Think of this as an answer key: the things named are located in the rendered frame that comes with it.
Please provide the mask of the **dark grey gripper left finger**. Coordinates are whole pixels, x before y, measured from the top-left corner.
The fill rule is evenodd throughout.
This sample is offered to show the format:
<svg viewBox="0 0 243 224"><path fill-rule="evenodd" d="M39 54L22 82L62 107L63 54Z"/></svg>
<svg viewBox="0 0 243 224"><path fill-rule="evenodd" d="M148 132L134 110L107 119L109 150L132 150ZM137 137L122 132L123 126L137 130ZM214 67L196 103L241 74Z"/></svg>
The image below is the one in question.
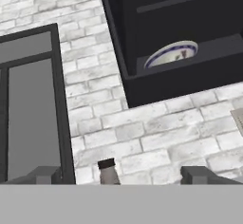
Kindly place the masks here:
<svg viewBox="0 0 243 224"><path fill-rule="evenodd" d="M61 184L62 171L59 166L39 166L29 174L9 180L8 184Z"/></svg>

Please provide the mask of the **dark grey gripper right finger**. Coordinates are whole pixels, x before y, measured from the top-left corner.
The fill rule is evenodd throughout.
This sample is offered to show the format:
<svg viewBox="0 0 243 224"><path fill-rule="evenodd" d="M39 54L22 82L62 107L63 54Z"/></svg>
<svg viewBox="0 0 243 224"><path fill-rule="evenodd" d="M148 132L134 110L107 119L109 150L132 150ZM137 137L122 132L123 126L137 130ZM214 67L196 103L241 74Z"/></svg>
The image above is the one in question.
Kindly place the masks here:
<svg viewBox="0 0 243 224"><path fill-rule="evenodd" d="M226 177L220 177L205 166L182 166L180 168L181 184L192 185L240 185L241 182Z"/></svg>

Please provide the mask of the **condiment bottle with black cap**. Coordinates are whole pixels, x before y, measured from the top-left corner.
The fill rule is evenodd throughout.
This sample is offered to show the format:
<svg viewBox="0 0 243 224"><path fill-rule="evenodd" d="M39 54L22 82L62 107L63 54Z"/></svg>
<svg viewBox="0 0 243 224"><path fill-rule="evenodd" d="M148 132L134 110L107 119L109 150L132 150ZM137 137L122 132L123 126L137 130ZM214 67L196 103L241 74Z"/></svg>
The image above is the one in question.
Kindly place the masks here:
<svg viewBox="0 0 243 224"><path fill-rule="evenodd" d="M120 179L116 171L116 163L113 158L98 162L100 170L100 183L102 185L120 185Z"/></svg>

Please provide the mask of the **white bowl with blue rim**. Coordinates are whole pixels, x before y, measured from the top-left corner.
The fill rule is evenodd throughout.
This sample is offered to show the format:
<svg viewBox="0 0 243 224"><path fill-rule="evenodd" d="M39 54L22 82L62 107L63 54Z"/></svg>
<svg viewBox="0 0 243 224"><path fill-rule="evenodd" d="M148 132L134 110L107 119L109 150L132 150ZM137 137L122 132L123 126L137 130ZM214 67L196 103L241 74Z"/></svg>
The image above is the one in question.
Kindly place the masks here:
<svg viewBox="0 0 243 224"><path fill-rule="evenodd" d="M153 53L145 62L144 68L168 64L174 61L194 57L198 52L198 44L194 41L178 41L162 47Z"/></svg>

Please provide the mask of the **dark framed grey window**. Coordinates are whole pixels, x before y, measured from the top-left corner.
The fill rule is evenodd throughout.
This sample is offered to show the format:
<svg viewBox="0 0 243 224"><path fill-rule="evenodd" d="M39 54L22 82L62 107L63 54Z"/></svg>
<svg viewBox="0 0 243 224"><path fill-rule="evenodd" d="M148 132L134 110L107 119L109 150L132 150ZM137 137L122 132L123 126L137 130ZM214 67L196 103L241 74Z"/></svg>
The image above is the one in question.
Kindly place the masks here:
<svg viewBox="0 0 243 224"><path fill-rule="evenodd" d="M76 182L57 24L0 36L0 184L39 166Z"/></svg>

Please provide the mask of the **pale grey wall plate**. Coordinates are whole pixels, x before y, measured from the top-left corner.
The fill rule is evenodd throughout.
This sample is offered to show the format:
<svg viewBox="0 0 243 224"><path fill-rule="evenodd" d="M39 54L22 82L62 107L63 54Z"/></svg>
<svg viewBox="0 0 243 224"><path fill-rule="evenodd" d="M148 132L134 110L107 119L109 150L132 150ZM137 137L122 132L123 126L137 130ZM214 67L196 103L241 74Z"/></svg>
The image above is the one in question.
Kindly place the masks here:
<svg viewBox="0 0 243 224"><path fill-rule="evenodd" d="M243 108L238 108L231 111L231 114L234 118L235 124L243 137Z"/></svg>

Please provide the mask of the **black open wall cabinet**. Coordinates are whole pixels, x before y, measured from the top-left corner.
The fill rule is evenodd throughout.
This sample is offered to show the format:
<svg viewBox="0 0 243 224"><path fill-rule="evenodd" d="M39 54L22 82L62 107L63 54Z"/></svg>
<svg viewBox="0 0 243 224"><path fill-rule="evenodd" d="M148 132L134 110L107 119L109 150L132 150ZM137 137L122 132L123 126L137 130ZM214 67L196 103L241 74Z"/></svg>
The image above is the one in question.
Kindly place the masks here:
<svg viewBox="0 0 243 224"><path fill-rule="evenodd" d="M243 83L243 0L102 0L129 107ZM171 43L195 57L148 68Z"/></svg>

